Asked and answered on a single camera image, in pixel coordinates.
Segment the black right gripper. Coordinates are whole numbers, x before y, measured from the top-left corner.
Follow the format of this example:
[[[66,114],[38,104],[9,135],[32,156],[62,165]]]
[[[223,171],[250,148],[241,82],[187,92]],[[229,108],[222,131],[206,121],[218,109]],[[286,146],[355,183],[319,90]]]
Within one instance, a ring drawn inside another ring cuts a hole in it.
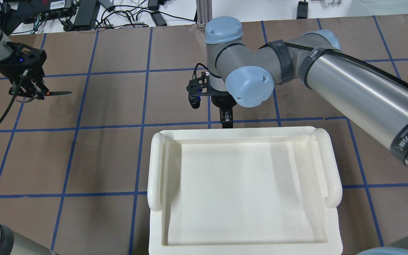
[[[233,129],[233,107],[237,105],[236,100],[227,91],[214,89],[210,84],[210,75],[197,70],[193,71],[192,79],[187,85],[188,102],[192,108],[199,108],[201,97],[211,97],[211,102],[220,108],[220,123],[222,129]]]

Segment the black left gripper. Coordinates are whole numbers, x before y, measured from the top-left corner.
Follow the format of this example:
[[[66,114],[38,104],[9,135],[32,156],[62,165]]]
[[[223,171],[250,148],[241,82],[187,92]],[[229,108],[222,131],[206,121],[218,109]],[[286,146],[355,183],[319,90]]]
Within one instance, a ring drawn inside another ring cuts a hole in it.
[[[16,101],[44,100],[47,94],[43,80],[46,51],[19,42],[6,45],[12,52],[0,61],[0,73],[12,84],[9,94]]]

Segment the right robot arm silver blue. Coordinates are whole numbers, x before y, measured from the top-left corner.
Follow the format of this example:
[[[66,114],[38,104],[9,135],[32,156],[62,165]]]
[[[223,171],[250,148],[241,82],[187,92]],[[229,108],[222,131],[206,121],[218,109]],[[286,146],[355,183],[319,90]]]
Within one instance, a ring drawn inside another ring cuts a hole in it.
[[[299,79],[308,89],[382,144],[408,167],[408,83],[365,61],[344,54],[329,30],[251,51],[244,44],[241,22],[222,16],[205,26],[207,65],[195,69],[187,85],[196,109],[209,96],[220,110],[220,123],[233,127],[233,107],[259,106],[276,85]]]

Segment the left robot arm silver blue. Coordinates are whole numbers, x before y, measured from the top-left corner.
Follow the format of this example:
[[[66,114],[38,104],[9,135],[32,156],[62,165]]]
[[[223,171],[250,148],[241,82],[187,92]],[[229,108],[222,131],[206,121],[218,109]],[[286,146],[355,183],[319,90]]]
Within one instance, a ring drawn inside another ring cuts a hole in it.
[[[12,42],[0,29],[0,73],[11,82],[11,100],[0,118],[0,124],[10,111],[13,102],[28,103],[44,100],[52,95],[44,85],[44,50]],[[0,223],[0,255],[53,255],[49,248],[34,242]]]

